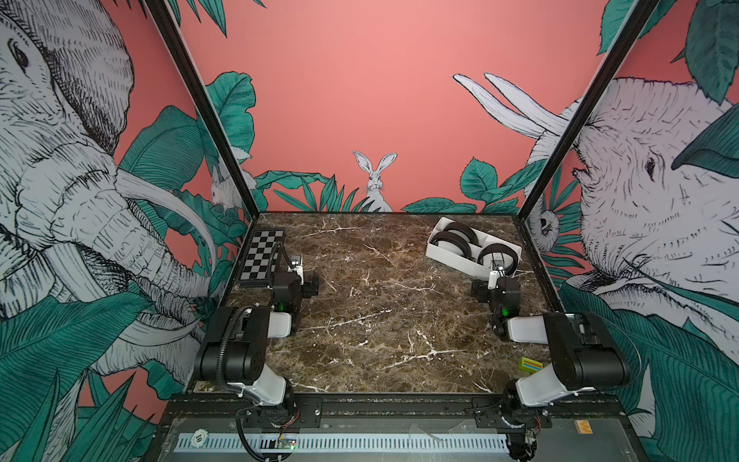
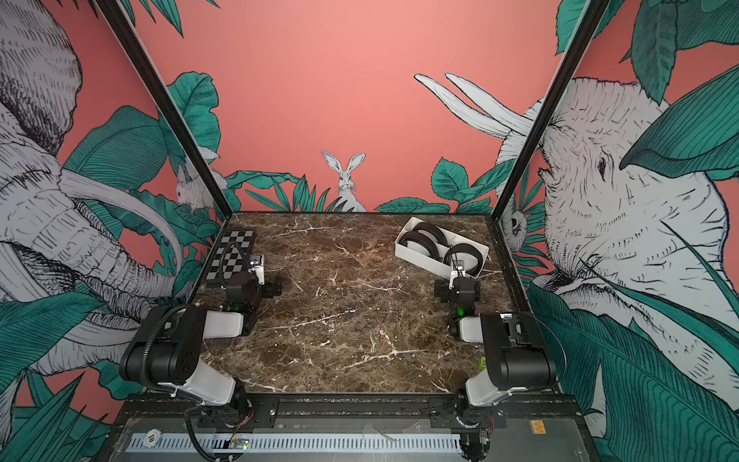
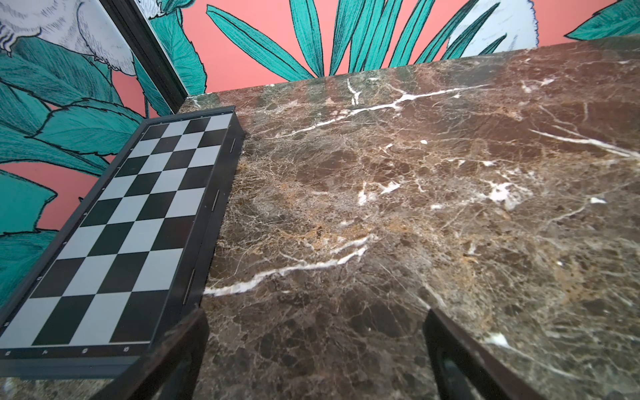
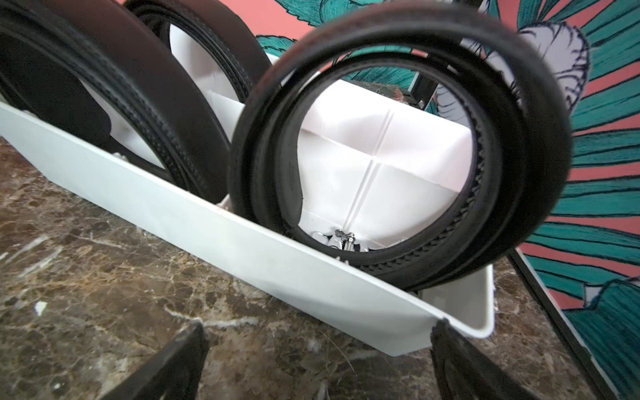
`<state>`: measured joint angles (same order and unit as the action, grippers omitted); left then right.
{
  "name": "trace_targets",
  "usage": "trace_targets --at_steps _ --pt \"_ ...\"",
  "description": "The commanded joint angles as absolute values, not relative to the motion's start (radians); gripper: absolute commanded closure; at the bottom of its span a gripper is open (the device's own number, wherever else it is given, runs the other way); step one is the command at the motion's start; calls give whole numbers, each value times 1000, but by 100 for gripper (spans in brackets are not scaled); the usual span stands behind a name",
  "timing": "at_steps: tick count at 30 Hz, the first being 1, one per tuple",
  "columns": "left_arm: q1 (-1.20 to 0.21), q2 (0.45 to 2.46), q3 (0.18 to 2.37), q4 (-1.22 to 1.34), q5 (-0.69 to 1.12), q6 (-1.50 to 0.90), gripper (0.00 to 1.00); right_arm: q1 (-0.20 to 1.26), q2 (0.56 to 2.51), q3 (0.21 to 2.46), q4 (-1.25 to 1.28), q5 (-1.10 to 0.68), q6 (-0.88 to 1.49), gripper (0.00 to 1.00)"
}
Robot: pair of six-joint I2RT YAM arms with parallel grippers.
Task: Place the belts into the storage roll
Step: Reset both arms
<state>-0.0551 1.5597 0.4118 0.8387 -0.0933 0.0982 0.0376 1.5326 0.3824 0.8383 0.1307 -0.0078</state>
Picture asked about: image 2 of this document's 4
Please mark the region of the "black belt long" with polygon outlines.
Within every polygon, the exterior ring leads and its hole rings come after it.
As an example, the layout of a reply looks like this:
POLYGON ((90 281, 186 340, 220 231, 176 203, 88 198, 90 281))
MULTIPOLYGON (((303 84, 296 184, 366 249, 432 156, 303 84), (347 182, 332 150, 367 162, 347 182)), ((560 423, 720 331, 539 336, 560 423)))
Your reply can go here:
POLYGON ((455 244, 451 246, 443 258, 443 263, 456 269, 462 269, 467 275, 477 276, 484 266, 484 257, 472 244, 455 244))

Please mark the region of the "long black belt s-curved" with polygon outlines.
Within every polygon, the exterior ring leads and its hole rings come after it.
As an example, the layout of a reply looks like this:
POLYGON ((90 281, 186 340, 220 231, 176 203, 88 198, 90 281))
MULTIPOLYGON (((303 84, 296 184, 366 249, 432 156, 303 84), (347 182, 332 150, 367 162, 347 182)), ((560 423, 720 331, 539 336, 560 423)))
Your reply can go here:
POLYGON ((448 246, 446 234, 439 227, 428 223, 427 221, 420 221, 414 226, 413 230, 421 234, 425 234, 429 239, 432 239, 440 246, 448 246))

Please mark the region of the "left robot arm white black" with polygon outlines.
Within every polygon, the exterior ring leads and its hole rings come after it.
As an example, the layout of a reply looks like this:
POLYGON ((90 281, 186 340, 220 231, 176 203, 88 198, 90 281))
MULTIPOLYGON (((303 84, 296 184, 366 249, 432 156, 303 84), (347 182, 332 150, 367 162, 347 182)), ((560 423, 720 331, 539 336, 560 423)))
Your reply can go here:
POLYGON ((246 412, 244 385, 206 364, 201 350, 206 339, 251 334, 261 302, 282 294, 282 278, 263 281, 255 271, 241 271, 225 282, 224 292, 221 309, 191 303, 151 309, 121 357, 121 378, 202 406, 246 412))

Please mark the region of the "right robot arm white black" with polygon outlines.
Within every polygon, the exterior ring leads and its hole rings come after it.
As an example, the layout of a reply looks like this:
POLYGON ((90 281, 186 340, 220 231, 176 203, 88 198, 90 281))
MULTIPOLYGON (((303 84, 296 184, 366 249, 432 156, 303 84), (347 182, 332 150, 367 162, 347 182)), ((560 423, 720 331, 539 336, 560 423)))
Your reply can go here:
POLYGON ((471 407, 491 407, 519 392, 550 388, 557 366, 550 358, 537 319, 529 313, 475 312, 479 283, 467 276, 435 281, 434 294, 448 304, 448 331, 483 349, 483 371, 465 383, 471 407))

